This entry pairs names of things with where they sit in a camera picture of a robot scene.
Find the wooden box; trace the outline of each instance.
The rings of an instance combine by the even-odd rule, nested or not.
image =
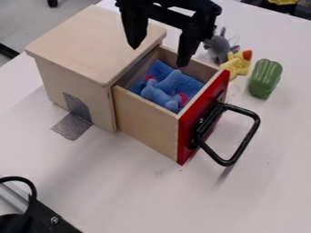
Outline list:
[[[133,50],[120,15],[92,5],[36,39],[26,52],[35,58],[52,102],[67,109],[64,94],[74,96],[88,107],[94,124],[116,131],[111,86],[165,36],[164,28],[150,25],[145,41]]]
[[[181,68],[205,85],[179,114],[130,92],[156,59],[177,68],[176,52],[159,45],[165,36],[164,28],[150,25],[143,44],[133,50],[120,15],[90,6],[26,52],[35,58],[51,101],[67,108],[65,94],[74,96],[88,107],[94,124],[120,129],[183,165],[197,150],[192,145],[194,125],[216,100],[225,101],[229,72],[195,59]]]

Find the white table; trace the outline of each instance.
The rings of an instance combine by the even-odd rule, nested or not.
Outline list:
[[[108,0],[99,5],[113,8]],[[48,101],[34,61],[22,54],[0,69],[1,174],[32,179],[40,200],[84,232],[309,232],[311,23],[234,1],[220,5],[218,24],[238,29],[253,65],[265,57],[285,69],[267,101],[247,93],[246,77],[231,83],[228,101],[262,118],[232,169],[202,151],[180,167],[97,127],[65,140],[50,127],[67,112]],[[176,47],[171,30],[165,45]],[[206,58],[202,48],[196,56]],[[225,117],[208,143],[232,153],[249,125]]]

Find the black cable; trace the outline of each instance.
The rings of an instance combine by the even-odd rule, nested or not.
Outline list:
[[[11,182],[11,181],[18,181],[18,182],[25,183],[30,187],[30,190],[31,190],[31,195],[29,196],[29,200],[28,200],[28,208],[27,208],[26,212],[24,213],[19,224],[17,226],[15,226],[15,228],[10,232],[10,233],[18,233],[18,232],[21,232],[26,221],[29,218],[29,212],[30,212],[32,206],[34,205],[34,203],[36,202],[37,192],[36,192],[35,185],[29,179],[26,179],[23,177],[3,177],[3,178],[0,178],[0,184],[6,183],[6,182]]]

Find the black robotic arm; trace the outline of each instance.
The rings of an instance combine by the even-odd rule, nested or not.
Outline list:
[[[128,44],[138,48],[147,34],[148,19],[179,28],[177,65],[187,66],[200,42],[211,39],[216,29],[216,17],[221,7],[210,0],[116,0],[125,29]],[[193,16],[168,9],[177,6],[195,11]]]

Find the gray plush toy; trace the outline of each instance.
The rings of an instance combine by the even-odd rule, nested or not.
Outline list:
[[[214,35],[211,40],[204,41],[204,48],[208,49],[209,55],[216,64],[223,64],[228,61],[228,53],[232,51],[237,53],[240,46],[230,46],[229,41],[225,39],[226,28],[221,29],[220,35]]]

